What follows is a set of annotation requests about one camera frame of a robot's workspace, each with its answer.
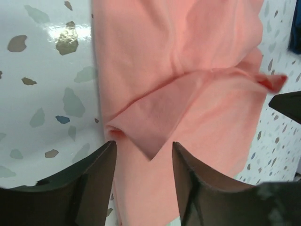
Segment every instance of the blue speckle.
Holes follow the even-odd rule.
[[[70,119],[69,119],[68,117],[65,117],[65,116],[59,116],[59,115],[57,115],[55,118],[56,118],[60,123],[62,123],[62,124],[66,124],[66,123],[70,122]]]

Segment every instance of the table surface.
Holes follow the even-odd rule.
[[[282,92],[301,86],[301,57],[287,52],[295,3],[266,0],[260,12],[261,71],[288,74]],[[0,185],[34,185],[103,144],[91,3],[0,1],[0,21]],[[268,108],[270,99],[236,176],[250,184],[292,180],[301,154],[300,126]],[[110,200],[106,226],[115,224]]]

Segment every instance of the dark blue object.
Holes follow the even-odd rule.
[[[295,54],[301,54],[301,0],[297,0],[296,3],[288,49]]]
[[[55,117],[60,123],[62,124],[66,124],[68,122],[70,122],[70,119],[68,117],[65,117],[65,116],[56,116]]]

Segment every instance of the gray speckle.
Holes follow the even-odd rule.
[[[264,16],[267,17],[269,15],[269,2],[265,5]]]
[[[281,56],[282,56],[282,53],[280,52],[280,53],[279,53],[279,56],[278,56],[278,61],[277,61],[277,63],[280,62]]]
[[[65,89],[63,97],[64,111],[69,116],[82,117],[86,111],[83,103],[71,88]]]
[[[301,77],[301,73],[300,73],[300,74],[298,75],[298,77],[296,78],[296,82],[299,82],[300,77]]]
[[[37,8],[33,8],[31,6],[24,6],[24,8],[27,11],[27,14],[38,24],[45,24],[45,23],[49,23],[50,19],[49,16],[42,12],[41,10],[37,9]]]
[[[32,119],[30,120],[29,124],[31,127],[35,128],[38,126],[42,126],[45,122],[45,114],[43,108],[37,110],[37,112],[33,115]]]
[[[274,51],[275,47],[276,47],[276,43],[275,42],[273,44],[269,45],[269,48],[268,48],[269,52],[272,53]]]
[[[269,72],[272,70],[272,66],[273,66],[273,59],[271,59],[271,61],[269,62],[269,66],[268,66]]]
[[[275,158],[275,159],[273,160],[271,167],[273,167],[273,166],[274,166],[274,164],[275,164],[276,160],[277,160],[277,158]]]
[[[83,158],[86,158],[88,156],[89,149],[90,149],[90,144],[83,145],[83,147],[76,153],[76,155],[72,159],[72,162],[76,163],[82,160]]]
[[[112,208],[109,208],[109,209],[107,210],[107,217],[112,213],[112,211],[113,211]]]
[[[15,177],[16,173],[11,171],[10,169],[0,166],[0,178],[10,178]]]
[[[0,141],[6,137],[6,133],[0,133]]]
[[[257,135],[257,140],[259,140],[261,137],[261,131],[259,131],[258,135]]]
[[[285,14],[286,12],[286,1],[284,1],[284,6],[283,6],[283,15]]]
[[[270,33],[271,31],[272,31],[271,22],[268,20],[267,32]]]
[[[279,35],[279,33],[280,33],[280,30],[277,30],[277,31],[275,32],[275,38]]]
[[[26,35],[18,35],[13,37],[8,43],[8,51],[12,53],[20,53],[26,49]]]
[[[9,155],[12,159],[23,159],[22,153],[18,149],[13,149]]]
[[[58,150],[52,149],[52,150],[49,151],[49,152],[45,152],[45,158],[47,158],[47,159],[54,158],[54,157],[57,156],[58,153],[59,153]]]
[[[282,41],[285,41],[287,39],[287,35],[282,39]]]
[[[70,126],[69,127],[68,135],[72,138],[72,140],[75,141],[75,137],[76,137],[76,127],[75,126]]]
[[[70,9],[71,11],[73,11],[72,5],[69,1],[65,1],[65,6]]]
[[[80,72],[77,73],[74,81],[76,83],[87,82],[96,78],[96,69],[92,66],[84,67]]]

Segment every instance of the fabric fold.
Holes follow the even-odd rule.
[[[259,72],[262,2],[94,0],[120,225],[164,226],[178,216],[173,141],[227,176],[243,169],[266,95],[287,79]]]

